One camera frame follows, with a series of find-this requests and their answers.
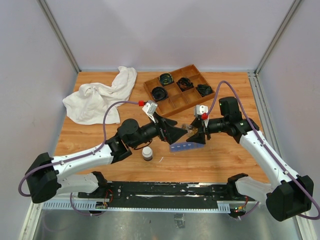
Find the clear jar of pills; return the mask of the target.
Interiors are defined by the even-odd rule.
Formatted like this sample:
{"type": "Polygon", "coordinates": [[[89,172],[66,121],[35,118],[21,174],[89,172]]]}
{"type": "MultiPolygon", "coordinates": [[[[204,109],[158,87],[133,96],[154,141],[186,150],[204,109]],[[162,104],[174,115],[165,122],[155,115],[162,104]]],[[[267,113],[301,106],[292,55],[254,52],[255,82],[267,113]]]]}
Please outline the clear jar of pills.
{"type": "Polygon", "coordinates": [[[195,135],[197,132],[198,132],[198,129],[190,124],[182,124],[181,125],[181,128],[183,130],[187,130],[187,135],[190,137],[190,136],[193,136],[195,135]]]}

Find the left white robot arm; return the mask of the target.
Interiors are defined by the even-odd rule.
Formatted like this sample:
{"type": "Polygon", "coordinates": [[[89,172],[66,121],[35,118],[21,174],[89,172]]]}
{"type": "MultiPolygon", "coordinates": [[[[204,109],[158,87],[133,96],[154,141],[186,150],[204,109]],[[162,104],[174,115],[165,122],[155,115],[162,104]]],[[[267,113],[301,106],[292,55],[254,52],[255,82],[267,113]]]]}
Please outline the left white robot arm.
{"type": "Polygon", "coordinates": [[[25,173],[32,202],[39,204],[56,195],[75,192],[101,198],[107,193],[107,185],[94,174],[80,175],[79,172],[120,162],[132,155],[132,150],[156,137],[171,145],[187,134],[187,130],[176,126],[175,120],[158,114],[154,118],[143,126],[133,118],[126,119],[113,137],[90,149],[64,156],[39,154],[25,173]]]}

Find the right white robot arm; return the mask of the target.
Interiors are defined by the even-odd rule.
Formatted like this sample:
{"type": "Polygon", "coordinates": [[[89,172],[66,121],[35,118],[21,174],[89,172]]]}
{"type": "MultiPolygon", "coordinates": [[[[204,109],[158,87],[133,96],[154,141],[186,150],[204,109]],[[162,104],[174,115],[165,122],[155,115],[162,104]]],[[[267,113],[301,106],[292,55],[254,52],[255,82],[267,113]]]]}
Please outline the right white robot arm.
{"type": "Polygon", "coordinates": [[[191,125],[197,133],[187,141],[204,145],[212,134],[226,133],[250,153],[269,180],[262,183],[239,173],[228,178],[227,196],[232,200],[246,196],[265,204],[279,222],[309,211],[314,189],[311,178],[300,176],[281,159],[259,127],[250,118],[243,118],[235,97],[224,97],[218,102],[221,118],[210,119],[205,105],[195,107],[191,125]]]}

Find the blue weekly pill organizer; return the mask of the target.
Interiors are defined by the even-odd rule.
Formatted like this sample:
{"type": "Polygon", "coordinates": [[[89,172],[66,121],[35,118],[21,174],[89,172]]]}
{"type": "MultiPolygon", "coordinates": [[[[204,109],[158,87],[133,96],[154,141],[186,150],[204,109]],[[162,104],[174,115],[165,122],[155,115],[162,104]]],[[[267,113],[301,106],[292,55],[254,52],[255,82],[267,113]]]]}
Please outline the blue weekly pill organizer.
{"type": "Polygon", "coordinates": [[[169,151],[174,152],[183,152],[188,150],[200,149],[203,148],[205,145],[200,143],[194,142],[177,142],[173,143],[169,146],[169,151]]]}

